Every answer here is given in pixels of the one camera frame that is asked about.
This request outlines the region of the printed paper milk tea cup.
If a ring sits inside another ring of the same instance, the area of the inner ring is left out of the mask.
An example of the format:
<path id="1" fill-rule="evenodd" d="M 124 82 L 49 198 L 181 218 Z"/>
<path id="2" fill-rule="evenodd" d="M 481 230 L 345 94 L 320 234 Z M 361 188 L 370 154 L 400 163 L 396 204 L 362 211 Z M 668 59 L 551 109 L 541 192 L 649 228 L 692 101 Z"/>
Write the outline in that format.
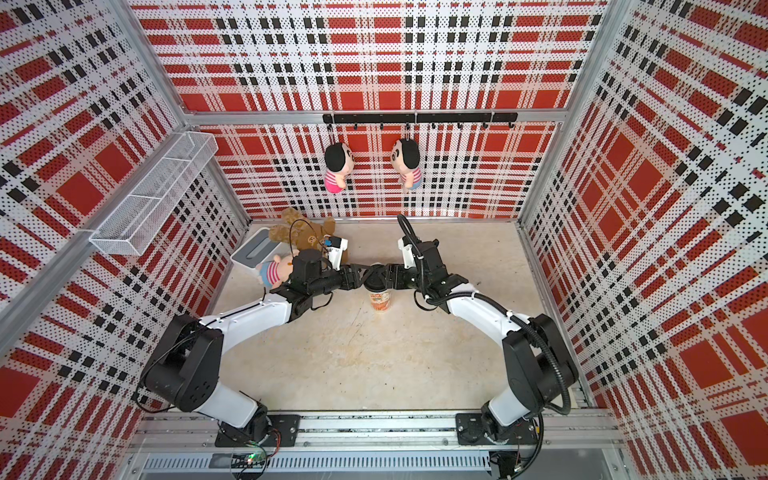
<path id="1" fill-rule="evenodd" d="M 386 311 L 391 302 L 390 291 L 387 289 L 381 291 L 370 291 L 369 298 L 372 308 L 375 311 Z"/>

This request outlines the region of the black plastic cup lid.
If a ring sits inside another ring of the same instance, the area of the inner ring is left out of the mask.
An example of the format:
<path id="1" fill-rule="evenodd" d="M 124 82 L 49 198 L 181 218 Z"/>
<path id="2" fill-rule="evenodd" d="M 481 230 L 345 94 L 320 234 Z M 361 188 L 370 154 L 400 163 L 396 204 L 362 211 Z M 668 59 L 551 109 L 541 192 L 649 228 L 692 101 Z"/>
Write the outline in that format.
<path id="1" fill-rule="evenodd" d="M 389 290 L 389 268 L 383 264 L 370 266 L 363 275 L 363 286 L 369 293 L 384 293 Z"/>

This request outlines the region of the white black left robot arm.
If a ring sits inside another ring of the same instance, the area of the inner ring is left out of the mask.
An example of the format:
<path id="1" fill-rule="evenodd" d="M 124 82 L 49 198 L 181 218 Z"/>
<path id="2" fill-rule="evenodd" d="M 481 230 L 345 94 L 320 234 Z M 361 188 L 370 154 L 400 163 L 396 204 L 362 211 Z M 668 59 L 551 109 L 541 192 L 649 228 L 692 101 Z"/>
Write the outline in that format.
<path id="1" fill-rule="evenodd" d="M 236 445 L 260 444 L 273 427 L 265 405 L 220 380 L 224 354 L 313 310 L 313 299 L 318 296 L 362 287 L 380 269 L 378 265 L 336 266 L 317 250 L 277 256 L 272 266 L 278 280 L 261 299 L 201 319 L 174 317 L 139 380 L 141 387 L 170 406 L 217 421 L 221 434 Z"/>

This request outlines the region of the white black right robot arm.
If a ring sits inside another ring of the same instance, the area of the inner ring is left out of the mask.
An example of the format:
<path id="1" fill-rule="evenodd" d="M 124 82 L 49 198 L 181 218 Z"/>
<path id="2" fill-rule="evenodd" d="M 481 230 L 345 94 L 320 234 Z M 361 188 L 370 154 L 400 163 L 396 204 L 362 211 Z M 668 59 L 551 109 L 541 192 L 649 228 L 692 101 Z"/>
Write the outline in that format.
<path id="1" fill-rule="evenodd" d="M 578 368 L 556 322 L 507 309 L 482 294 L 466 278 L 448 272 L 438 242 L 398 240 L 403 262 L 387 268 L 385 282 L 412 289 L 422 309 L 440 309 L 458 317 L 495 342 L 502 351 L 506 386 L 481 407 L 484 435 L 494 443 L 512 437 L 515 427 L 539 421 L 544 411 L 568 415 L 570 387 Z"/>

